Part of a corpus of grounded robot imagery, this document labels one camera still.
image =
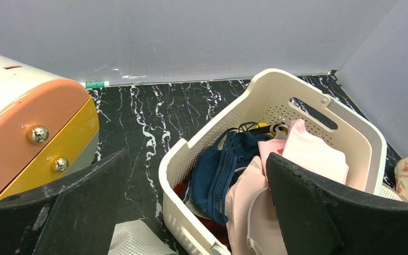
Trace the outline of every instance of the orange panel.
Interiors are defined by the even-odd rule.
[[[27,91],[0,112],[0,192],[89,98],[82,85],[58,79]],[[39,144],[27,140],[26,130],[33,125],[45,126],[49,139]]]

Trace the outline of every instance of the pink cloth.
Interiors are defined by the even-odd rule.
[[[262,161],[259,156],[255,156],[229,189],[225,200],[225,214],[228,218],[226,227],[233,254],[252,254],[247,244],[249,208],[256,194],[267,186],[262,173]]]
[[[346,183],[348,165],[345,154],[307,132],[304,120],[292,122],[287,140],[262,141],[258,142],[258,146],[265,176],[268,155],[274,152],[311,172],[342,184]]]

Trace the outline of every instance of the white mesh fabric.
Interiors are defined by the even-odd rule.
[[[141,220],[116,224],[108,255],[176,254]]]
[[[397,200],[397,201],[403,201],[403,199],[401,199],[401,197],[398,195],[398,193],[396,193],[396,191],[392,190],[386,184],[382,184],[381,193],[379,194],[379,196],[381,196],[383,198]]]

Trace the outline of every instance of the green marker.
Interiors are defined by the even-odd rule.
[[[108,81],[88,81],[81,82],[80,84],[84,86],[86,89],[110,87],[110,82]]]

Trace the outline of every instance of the red cloth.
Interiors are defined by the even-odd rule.
[[[181,194],[182,190],[185,188],[185,183],[179,183],[173,188],[174,193],[178,196]],[[220,243],[227,245],[229,243],[229,238],[227,237],[226,226],[219,225],[211,219],[204,219],[196,216],[198,220],[220,241]]]

